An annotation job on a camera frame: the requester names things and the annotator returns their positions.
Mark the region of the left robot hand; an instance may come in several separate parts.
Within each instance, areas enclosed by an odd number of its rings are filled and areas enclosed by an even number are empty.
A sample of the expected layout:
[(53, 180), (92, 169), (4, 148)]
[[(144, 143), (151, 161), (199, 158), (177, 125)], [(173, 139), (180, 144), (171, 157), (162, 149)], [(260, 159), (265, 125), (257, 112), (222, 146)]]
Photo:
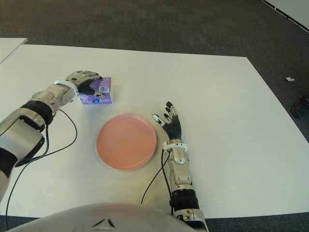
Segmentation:
[(76, 85), (79, 93), (104, 99), (103, 93), (90, 86), (94, 81), (101, 79), (102, 77), (98, 73), (91, 71), (75, 71), (66, 77), (66, 81)]

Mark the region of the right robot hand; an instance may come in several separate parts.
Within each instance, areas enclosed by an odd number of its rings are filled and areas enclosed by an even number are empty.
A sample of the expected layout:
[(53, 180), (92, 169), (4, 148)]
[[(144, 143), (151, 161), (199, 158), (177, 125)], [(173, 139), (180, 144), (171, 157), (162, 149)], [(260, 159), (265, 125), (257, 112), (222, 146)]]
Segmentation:
[(178, 113), (170, 101), (166, 103), (164, 118), (158, 114), (152, 114), (152, 118), (163, 128), (170, 140), (182, 139), (182, 128)]

